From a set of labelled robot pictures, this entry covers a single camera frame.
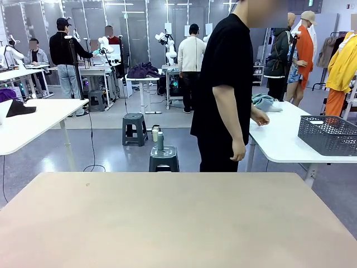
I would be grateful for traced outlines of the person's left hand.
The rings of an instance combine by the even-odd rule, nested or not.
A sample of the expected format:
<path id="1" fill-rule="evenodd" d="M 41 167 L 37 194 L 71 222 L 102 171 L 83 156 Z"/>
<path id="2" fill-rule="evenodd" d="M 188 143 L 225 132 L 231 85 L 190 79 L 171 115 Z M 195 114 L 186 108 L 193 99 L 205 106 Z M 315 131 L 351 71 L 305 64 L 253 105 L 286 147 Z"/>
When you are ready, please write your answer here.
<path id="1" fill-rule="evenodd" d="M 259 126 L 268 125 L 270 122 L 266 113 L 256 108 L 255 106 L 253 106 L 251 109 L 250 117 Z"/>

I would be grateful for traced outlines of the person's right hand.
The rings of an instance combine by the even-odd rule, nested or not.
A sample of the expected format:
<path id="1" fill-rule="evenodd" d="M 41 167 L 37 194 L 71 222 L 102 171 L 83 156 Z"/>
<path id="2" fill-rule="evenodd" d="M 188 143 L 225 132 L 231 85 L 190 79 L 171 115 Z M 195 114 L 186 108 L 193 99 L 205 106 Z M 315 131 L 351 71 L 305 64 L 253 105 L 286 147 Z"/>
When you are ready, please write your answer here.
<path id="1" fill-rule="evenodd" d="M 246 154 L 244 141 L 241 138 L 234 138 L 232 141 L 233 155 L 230 158 L 232 161 L 242 161 Z"/>

